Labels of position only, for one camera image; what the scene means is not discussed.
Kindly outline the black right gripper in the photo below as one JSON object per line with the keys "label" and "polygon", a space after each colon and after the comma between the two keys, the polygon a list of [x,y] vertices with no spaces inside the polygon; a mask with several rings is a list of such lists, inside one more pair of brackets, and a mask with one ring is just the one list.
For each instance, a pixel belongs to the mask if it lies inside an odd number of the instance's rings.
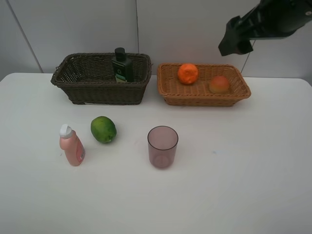
{"label": "black right gripper", "polygon": [[253,51],[251,39],[286,38],[311,20],[310,0],[262,0],[227,23],[218,48],[222,56],[248,54]]}

